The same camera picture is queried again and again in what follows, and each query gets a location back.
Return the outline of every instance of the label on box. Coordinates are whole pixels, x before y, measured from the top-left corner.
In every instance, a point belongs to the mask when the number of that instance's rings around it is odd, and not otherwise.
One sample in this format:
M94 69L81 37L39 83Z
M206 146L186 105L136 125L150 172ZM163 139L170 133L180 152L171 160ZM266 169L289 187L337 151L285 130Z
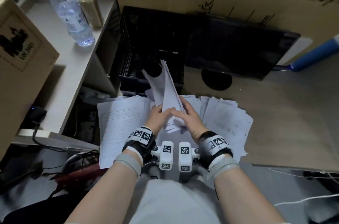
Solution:
M81 32L88 27L87 20L82 12L74 15L60 16L60 18L67 24L70 32Z
M0 22L0 59L24 71L42 42L15 13L10 12Z

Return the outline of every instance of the table surface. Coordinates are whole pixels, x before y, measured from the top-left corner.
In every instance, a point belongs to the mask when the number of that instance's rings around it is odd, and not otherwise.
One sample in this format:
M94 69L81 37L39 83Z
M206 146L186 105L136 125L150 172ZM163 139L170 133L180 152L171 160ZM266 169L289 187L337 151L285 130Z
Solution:
M60 134L63 131L108 16L116 8L116 0L98 0L98 3L104 26L93 31L95 43L84 48L75 44L48 0L38 0L26 13L60 54L37 98L47 110L46 118L40 125L43 130Z
M201 71L185 67L182 94L235 100L253 124L241 161L266 166L339 172L333 141L313 92L295 73L271 72L263 81L234 77L231 87L215 91Z

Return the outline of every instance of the crate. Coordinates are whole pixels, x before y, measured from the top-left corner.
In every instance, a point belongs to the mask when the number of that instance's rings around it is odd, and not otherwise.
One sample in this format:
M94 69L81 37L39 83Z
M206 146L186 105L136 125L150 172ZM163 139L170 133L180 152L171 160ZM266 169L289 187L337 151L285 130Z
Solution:
M123 55L121 91L144 95L150 86L141 70L153 77L161 73L164 59L178 93L184 84L184 62L192 17L185 14L124 7L118 54Z

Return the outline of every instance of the left hand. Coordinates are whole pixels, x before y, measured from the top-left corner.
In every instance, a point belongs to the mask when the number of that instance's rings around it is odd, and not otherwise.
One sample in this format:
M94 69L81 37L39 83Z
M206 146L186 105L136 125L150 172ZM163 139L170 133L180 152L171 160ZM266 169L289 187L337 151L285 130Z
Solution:
M163 125L168 121L171 117L171 111L175 110L175 108L169 108L166 111L162 112L162 104L159 106L153 106L150 111L150 117L146 123L146 127L148 127L154 135L157 135Z

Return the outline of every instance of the white shelf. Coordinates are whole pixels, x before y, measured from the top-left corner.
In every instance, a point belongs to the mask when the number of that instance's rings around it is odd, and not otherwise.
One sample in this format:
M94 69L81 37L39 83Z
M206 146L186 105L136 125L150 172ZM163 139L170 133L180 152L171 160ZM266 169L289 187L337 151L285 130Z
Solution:
M117 7L115 0L98 0L98 3L104 26L100 30L93 31L94 45L84 48L75 44L48 0L37 0L26 12L30 20L60 54L37 99L43 102L47 110L46 118L40 125L42 130L61 134L64 129L108 17Z

